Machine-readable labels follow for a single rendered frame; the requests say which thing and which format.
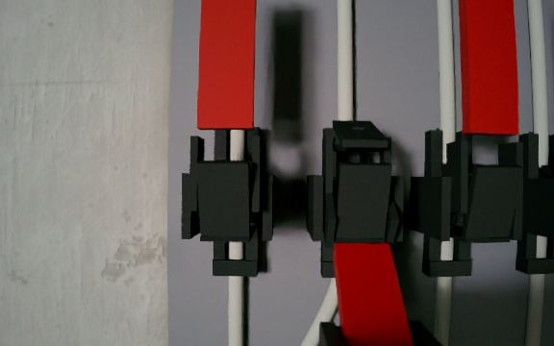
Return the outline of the white vertical rod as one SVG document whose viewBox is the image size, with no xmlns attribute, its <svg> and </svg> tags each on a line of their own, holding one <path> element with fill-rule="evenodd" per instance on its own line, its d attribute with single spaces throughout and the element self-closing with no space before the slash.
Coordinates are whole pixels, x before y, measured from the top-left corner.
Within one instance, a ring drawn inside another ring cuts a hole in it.
<svg viewBox="0 0 554 346">
<path fill-rule="evenodd" d="M 338 0 L 338 120 L 354 120 L 352 0 Z M 330 322 L 337 307 L 336 280 L 332 278 L 323 303 L 300 346 L 318 345 L 319 323 Z"/>
<path fill-rule="evenodd" d="M 440 131 L 442 131 L 442 162 L 446 163 L 446 143 L 456 141 L 455 82 L 451 0 L 437 0 Z M 453 260 L 454 238 L 441 241 L 441 260 Z M 437 277 L 434 337 L 448 346 L 452 277 Z"/>
</svg>

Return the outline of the black plastic clamp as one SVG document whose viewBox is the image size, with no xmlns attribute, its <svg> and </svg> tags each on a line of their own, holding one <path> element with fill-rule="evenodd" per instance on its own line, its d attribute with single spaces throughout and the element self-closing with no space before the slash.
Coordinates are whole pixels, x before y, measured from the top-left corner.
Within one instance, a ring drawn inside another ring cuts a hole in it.
<svg viewBox="0 0 554 346">
<path fill-rule="evenodd" d="M 388 148 L 388 140 L 371 121 L 333 120 L 323 139 L 337 135 L 346 152 L 333 151 L 333 196 L 336 210 L 334 243 L 385 243 L 392 165 L 368 162 L 368 148 Z M 343 162 L 347 161 L 347 162 Z M 323 205 L 307 199 L 307 230 L 321 241 L 320 274 L 335 278 L 333 248 L 325 248 Z"/>
<path fill-rule="evenodd" d="M 518 135 L 518 142 L 523 142 L 523 178 L 554 179 L 554 135 L 548 136 L 548 165 L 540 168 L 539 134 Z M 536 259 L 537 235 L 547 237 L 545 259 Z M 516 270 L 525 274 L 554 273 L 554 205 L 523 202 L 522 240 L 516 243 Z"/>
<path fill-rule="evenodd" d="M 410 229 L 423 234 L 422 272 L 428 277 L 470 276 L 470 243 L 522 240 L 522 213 L 515 209 L 523 167 L 474 164 L 472 136 L 460 131 L 458 140 L 468 140 L 467 213 L 456 212 L 456 224 L 450 224 L 451 205 L 410 200 Z M 440 129 L 425 132 L 424 177 L 446 177 Z M 441 260 L 441 241 L 450 237 L 453 260 Z"/>
<path fill-rule="evenodd" d="M 200 233 L 200 241 L 214 242 L 213 276 L 258 277 L 259 228 L 250 208 L 253 136 L 260 132 L 246 131 L 245 161 L 229 161 L 229 131 L 214 130 L 214 161 L 196 163 L 199 212 L 182 202 L 182 239 Z M 274 200 L 263 204 L 263 240 L 272 241 L 273 229 Z M 244 259 L 227 259 L 228 242 L 249 242 Z"/>
</svg>

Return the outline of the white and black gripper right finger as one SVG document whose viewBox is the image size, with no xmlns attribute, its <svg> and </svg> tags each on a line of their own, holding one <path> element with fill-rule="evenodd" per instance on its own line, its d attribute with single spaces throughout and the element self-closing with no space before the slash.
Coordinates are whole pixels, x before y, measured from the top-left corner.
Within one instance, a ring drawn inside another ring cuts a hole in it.
<svg viewBox="0 0 554 346">
<path fill-rule="evenodd" d="M 408 321 L 408 324 L 413 346 L 442 346 L 420 321 Z"/>
</svg>

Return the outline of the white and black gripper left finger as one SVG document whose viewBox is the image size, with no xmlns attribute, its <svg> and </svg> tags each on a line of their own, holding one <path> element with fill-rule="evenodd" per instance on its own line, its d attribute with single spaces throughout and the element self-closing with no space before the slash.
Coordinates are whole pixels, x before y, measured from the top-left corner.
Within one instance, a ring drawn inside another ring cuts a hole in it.
<svg viewBox="0 0 554 346">
<path fill-rule="evenodd" d="M 318 346 L 348 346 L 340 326 L 335 322 L 319 323 Z"/>
</svg>

